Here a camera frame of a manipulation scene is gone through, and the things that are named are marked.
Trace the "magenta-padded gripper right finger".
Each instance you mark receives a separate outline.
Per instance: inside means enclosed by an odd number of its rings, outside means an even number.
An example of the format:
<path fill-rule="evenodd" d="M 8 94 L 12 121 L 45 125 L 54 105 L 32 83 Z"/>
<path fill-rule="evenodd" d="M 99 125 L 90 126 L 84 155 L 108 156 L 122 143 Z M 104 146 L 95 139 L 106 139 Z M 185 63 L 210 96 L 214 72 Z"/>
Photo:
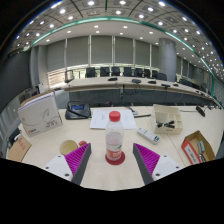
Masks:
<path fill-rule="evenodd" d="M 133 154 L 145 185 L 182 169 L 168 155 L 159 155 L 137 143 L 133 144 Z"/>

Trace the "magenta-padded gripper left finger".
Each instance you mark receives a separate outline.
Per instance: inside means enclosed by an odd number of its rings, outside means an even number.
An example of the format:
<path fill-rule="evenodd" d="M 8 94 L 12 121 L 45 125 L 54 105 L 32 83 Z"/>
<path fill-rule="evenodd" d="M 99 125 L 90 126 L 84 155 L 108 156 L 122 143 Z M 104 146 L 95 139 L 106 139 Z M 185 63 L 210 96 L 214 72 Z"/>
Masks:
<path fill-rule="evenodd" d="M 43 169 L 76 185 L 80 185 L 90 155 L 91 144 L 87 143 L 67 155 L 57 155 Z"/>

